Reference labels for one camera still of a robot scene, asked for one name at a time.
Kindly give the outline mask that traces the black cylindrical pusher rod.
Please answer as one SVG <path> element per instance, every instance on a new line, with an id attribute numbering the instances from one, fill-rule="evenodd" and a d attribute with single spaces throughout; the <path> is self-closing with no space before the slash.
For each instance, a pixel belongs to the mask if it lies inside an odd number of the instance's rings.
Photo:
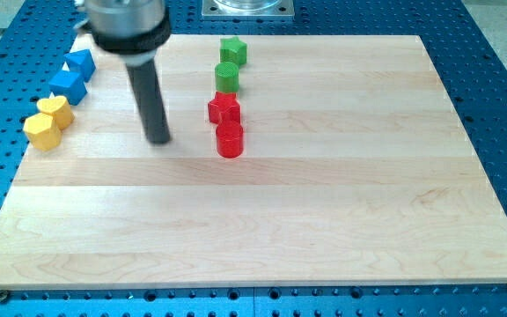
<path id="1" fill-rule="evenodd" d="M 152 59 L 140 65 L 126 65 L 143 132 L 150 144 L 166 144 L 171 134 Z"/>

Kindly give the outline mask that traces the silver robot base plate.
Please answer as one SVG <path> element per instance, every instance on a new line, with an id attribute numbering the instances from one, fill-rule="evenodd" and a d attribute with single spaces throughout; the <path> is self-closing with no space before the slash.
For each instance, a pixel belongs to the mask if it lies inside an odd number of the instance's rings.
<path id="1" fill-rule="evenodd" d="M 204 18 L 292 18 L 293 0 L 202 0 Z"/>

